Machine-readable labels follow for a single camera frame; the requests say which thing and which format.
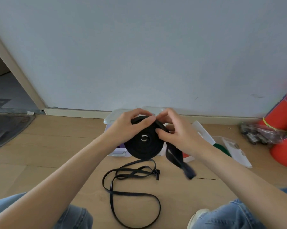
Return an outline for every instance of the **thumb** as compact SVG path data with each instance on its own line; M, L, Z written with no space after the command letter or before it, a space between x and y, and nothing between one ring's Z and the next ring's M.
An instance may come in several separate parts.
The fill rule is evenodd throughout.
M156 120L155 116L149 116L145 119L143 119L141 122L139 122L138 124L135 124L135 128L137 132L140 132L141 130L143 130L146 127L149 127L151 124L154 123L154 121Z
M155 129L155 132L158 134L158 137L160 139L167 141L167 142L172 144L174 136L175 136L174 134L165 132L164 130L162 130L160 128Z

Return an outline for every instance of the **transparent plastic sheet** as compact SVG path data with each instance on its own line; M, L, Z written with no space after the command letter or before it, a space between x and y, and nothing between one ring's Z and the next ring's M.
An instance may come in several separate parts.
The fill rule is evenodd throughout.
M241 123L241 134L252 144L279 144L287 135L287 131L274 130L265 125Z

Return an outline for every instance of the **leg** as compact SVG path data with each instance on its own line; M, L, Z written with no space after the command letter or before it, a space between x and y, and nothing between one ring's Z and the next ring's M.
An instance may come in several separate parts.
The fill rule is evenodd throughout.
M287 193L287 188L283 188L281 190ZM197 221L195 221L193 224L191 224L191 227L189 227L189 229L197 228L260 229L265 228L265 226L251 214L244 203L242 203L239 199L236 199L214 211L205 212L199 215L197 217Z
M16 194L0 199L0 213L24 196L24 194ZM54 226L54 229L91 229L92 222L92 216L85 208L69 205Z

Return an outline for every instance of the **gray mat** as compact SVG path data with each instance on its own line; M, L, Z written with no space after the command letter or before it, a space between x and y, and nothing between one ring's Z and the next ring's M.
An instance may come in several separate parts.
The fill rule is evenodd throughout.
M34 115L0 114L0 147L21 133L34 118Z

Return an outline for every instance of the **white shoe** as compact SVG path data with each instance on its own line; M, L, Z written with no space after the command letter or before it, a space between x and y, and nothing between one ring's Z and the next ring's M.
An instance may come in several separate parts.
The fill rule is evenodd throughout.
M210 212L210 210L208 209L200 209L198 210L190 219L187 229L191 229L191 227L195 224L195 222L197 221L197 219L204 213Z

